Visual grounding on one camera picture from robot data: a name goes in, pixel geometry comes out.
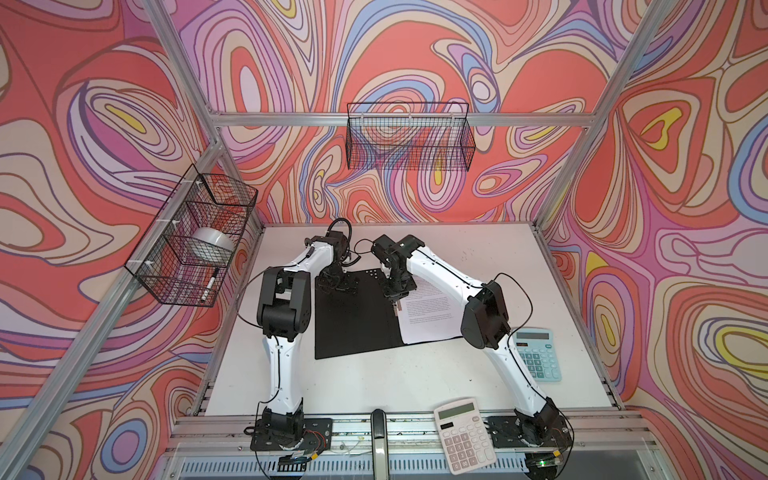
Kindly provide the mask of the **blue clip folder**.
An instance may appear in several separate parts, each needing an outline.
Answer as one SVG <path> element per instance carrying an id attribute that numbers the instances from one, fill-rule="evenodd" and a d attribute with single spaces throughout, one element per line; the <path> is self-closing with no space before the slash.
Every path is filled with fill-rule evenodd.
<path id="1" fill-rule="evenodd" d="M 408 346 L 403 343 L 395 303 L 387 299 L 379 269 L 351 272 L 355 293 L 316 293 L 314 358 L 330 359 Z"/>

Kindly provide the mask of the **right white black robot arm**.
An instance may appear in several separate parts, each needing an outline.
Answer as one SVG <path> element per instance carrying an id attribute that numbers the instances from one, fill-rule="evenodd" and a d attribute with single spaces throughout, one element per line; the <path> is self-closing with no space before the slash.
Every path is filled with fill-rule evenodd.
<path id="1" fill-rule="evenodd" d="M 415 291 L 414 278 L 419 277 L 459 303 L 461 336 L 489 357 L 510 390 L 520 440 L 528 446 L 543 445 L 564 416 L 512 343 L 514 330 L 502 286 L 494 279 L 482 282 L 464 274 L 413 235 L 399 241 L 382 235 L 373 241 L 371 253 L 386 271 L 382 289 L 391 300 Z"/>

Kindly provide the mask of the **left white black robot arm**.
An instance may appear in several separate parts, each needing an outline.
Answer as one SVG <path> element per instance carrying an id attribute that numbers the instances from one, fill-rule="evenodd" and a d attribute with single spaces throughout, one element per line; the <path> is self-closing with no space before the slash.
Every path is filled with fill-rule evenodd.
<path id="1" fill-rule="evenodd" d="M 264 335 L 270 391 L 261 422 L 270 433 L 295 441 L 304 435 L 298 357 L 302 335 L 312 318 L 314 281 L 319 279 L 332 290 L 351 288 L 345 272 L 349 257 L 349 236 L 328 229 L 306 239 L 304 250 L 288 264 L 271 266 L 262 275 L 257 325 Z"/>

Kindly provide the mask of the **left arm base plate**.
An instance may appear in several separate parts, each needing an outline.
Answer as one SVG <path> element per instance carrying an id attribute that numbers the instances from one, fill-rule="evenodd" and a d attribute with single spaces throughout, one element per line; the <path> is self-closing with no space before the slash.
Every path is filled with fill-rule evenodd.
<path id="1" fill-rule="evenodd" d="M 243 433 L 250 438 L 254 452 L 322 453 L 332 445 L 333 419 L 310 417 L 295 431 L 285 432 L 258 420 L 255 426 L 245 427 Z"/>

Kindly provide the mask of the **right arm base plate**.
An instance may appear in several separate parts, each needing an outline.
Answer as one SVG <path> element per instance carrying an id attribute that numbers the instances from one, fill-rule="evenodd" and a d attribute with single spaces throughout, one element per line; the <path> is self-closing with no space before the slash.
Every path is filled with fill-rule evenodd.
<path id="1" fill-rule="evenodd" d="M 547 422 L 515 415 L 489 416 L 485 423 L 495 448 L 564 451 L 574 442 L 573 430 L 562 414 Z"/>

